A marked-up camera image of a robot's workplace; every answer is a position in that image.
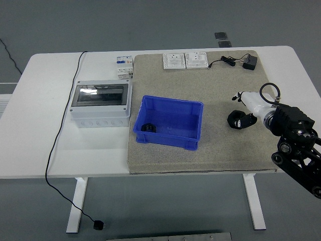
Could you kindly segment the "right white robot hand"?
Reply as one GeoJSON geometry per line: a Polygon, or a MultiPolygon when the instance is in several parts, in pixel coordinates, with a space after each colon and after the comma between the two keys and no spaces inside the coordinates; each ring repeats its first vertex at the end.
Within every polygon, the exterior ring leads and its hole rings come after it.
{"type": "Polygon", "coordinates": [[[270,129],[270,123],[275,113],[276,107],[267,103],[259,92],[238,92],[232,100],[242,102],[255,117],[260,118],[263,125],[270,129]]]}

